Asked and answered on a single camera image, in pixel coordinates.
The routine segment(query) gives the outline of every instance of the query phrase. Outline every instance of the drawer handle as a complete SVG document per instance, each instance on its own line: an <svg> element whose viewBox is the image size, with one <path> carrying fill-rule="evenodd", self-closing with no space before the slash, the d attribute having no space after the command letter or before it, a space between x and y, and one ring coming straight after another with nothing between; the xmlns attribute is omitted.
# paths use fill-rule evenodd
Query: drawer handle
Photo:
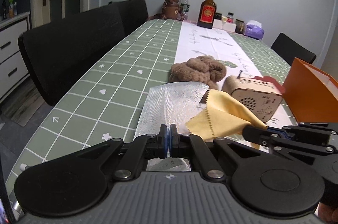
<svg viewBox="0 0 338 224"><path fill-rule="evenodd" d="M11 44L11 41L7 42L6 44L2 45L0 49L4 49L5 47L8 47Z"/></svg>
<svg viewBox="0 0 338 224"><path fill-rule="evenodd" d="M13 70L8 74L8 77L10 77L11 75L13 75L17 70L18 70L18 68L13 69Z"/></svg>

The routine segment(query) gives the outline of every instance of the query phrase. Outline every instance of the gray gripper base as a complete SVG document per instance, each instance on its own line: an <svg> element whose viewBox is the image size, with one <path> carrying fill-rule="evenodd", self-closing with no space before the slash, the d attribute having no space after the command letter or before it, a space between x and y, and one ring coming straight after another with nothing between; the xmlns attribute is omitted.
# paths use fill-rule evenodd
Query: gray gripper base
<svg viewBox="0 0 338 224"><path fill-rule="evenodd" d="M289 220L257 215L241 207L225 185L207 182L197 172L142 172L134 181L117 183L102 203L84 213L61 219L45 219L26 214L19 223L315 224L322 222L314 214Z"/></svg>

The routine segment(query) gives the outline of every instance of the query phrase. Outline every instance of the white cabinet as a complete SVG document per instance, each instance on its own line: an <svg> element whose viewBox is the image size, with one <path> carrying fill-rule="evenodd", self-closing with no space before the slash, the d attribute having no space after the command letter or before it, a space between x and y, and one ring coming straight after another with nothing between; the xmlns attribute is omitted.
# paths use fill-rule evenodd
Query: white cabinet
<svg viewBox="0 0 338 224"><path fill-rule="evenodd" d="M18 46L18 37L28 29L29 12L0 22L0 102L29 76Z"/></svg>

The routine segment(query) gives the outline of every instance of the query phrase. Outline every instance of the metal bolt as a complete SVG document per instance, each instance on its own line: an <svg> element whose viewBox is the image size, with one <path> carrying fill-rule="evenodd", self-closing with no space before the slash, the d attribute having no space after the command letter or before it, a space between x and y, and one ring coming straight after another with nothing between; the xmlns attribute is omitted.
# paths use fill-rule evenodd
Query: metal bolt
<svg viewBox="0 0 338 224"><path fill-rule="evenodd" d="M127 169L118 169L115 172L115 176L118 178L128 178L129 176L131 176L131 172Z"/></svg>
<svg viewBox="0 0 338 224"><path fill-rule="evenodd" d="M211 178L222 178L224 176L224 173L222 171L219 171L218 169L212 169L208 171L208 176Z"/></svg>

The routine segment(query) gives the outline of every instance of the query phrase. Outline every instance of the brown knitted fabric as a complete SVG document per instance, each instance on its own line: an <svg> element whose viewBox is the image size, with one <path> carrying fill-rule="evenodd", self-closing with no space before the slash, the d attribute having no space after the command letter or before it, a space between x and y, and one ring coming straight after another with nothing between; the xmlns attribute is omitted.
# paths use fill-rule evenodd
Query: brown knitted fabric
<svg viewBox="0 0 338 224"><path fill-rule="evenodd" d="M187 62L173 64L169 82L202 82L209 86L209 89L218 89L217 82L226 75L226 67L209 56L191 58ZM207 93L201 102L206 102Z"/></svg>

